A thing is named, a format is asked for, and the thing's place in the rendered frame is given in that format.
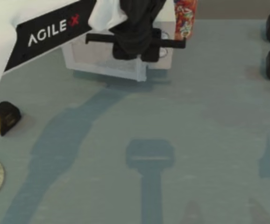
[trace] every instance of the gray tabletop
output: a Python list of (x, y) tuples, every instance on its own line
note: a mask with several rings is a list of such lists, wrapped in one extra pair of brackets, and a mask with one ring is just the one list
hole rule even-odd
[(5, 76), (24, 119), (0, 139), (0, 224), (270, 224), (264, 23), (198, 20), (146, 83), (60, 50)]

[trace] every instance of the tape measure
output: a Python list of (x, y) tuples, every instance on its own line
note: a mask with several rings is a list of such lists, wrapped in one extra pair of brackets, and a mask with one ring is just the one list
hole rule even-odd
[(20, 110), (13, 104), (4, 101), (0, 103), (0, 135), (4, 136), (21, 120)]

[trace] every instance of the red snack package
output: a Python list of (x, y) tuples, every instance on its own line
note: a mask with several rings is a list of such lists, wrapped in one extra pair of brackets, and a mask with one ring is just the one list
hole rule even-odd
[(195, 20), (197, 0), (174, 0), (176, 11), (176, 40), (190, 38)]

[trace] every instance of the agile x logo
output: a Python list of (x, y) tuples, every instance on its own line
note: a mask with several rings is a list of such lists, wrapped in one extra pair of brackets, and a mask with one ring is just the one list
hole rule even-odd
[(46, 28), (43, 28), (37, 32), (37, 34), (31, 34), (28, 42), (28, 47), (30, 48), (34, 44), (38, 44), (46, 40), (47, 38), (51, 38), (56, 36), (59, 33), (65, 32), (67, 27), (74, 27), (79, 24), (79, 14), (75, 14), (71, 16), (70, 19), (61, 20), (58, 24), (52, 24)]

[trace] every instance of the white box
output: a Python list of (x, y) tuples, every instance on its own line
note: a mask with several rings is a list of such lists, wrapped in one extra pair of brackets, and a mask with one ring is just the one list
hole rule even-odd
[[(176, 18), (174, 1), (167, 0), (155, 19), (155, 28), (163, 31), (163, 38), (174, 39)], [(131, 61), (116, 60), (112, 56), (110, 43), (89, 42), (85, 44), (85, 35), (62, 47), (66, 67), (97, 74), (137, 80), (146, 80), (146, 69), (170, 69), (173, 49), (161, 49), (157, 63), (144, 63), (140, 58)]]

